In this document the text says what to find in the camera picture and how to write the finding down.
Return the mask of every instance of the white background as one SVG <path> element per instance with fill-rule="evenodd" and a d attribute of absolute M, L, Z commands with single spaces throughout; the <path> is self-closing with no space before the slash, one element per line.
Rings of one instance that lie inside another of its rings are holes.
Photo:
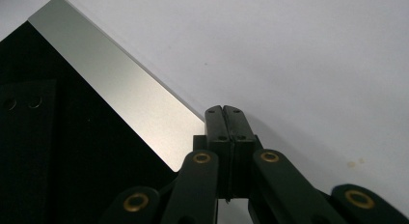
<path fill-rule="evenodd" d="M 0 0 L 0 40 L 48 1 Z M 197 114 L 236 106 L 317 188 L 409 215 L 409 0 L 68 1 Z"/>

